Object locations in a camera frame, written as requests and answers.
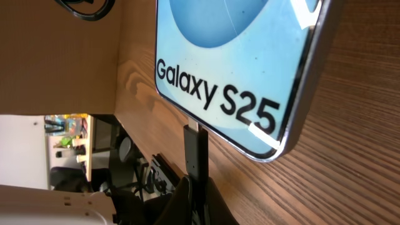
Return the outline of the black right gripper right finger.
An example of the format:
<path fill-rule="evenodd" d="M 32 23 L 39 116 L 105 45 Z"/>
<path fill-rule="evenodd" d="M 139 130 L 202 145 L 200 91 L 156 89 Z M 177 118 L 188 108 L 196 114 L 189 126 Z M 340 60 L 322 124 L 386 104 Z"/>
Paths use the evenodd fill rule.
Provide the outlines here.
<path fill-rule="evenodd" d="M 208 224 L 239 225 L 211 177 L 206 184 L 206 206 Z"/>

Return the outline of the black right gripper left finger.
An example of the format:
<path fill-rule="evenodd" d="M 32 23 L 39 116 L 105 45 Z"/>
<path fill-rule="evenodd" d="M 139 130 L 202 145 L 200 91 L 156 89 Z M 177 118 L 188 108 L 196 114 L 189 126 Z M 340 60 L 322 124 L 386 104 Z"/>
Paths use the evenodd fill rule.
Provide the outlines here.
<path fill-rule="evenodd" d="M 156 225 L 191 225 L 192 190 L 190 179 L 184 177 L 156 221 Z"/>

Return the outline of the blue screen smartphone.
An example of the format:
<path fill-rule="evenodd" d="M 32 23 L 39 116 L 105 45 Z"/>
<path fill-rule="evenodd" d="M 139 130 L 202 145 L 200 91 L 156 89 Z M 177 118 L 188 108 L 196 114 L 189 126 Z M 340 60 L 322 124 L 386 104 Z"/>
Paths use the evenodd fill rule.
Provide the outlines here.
<path fill-rule="evenodd" d="M 298 142 L 342 0 L 158 0 L 160 96 L 247 158 Z"/>

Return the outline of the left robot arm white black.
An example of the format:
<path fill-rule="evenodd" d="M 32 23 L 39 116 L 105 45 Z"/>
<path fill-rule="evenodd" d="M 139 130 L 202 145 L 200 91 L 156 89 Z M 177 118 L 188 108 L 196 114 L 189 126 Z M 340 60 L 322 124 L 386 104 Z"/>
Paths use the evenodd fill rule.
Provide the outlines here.
<path fill-rule="evenodd" d="M 64 192 L 1 186 L 1 225 L 147 224 L 129 193 Z"/>

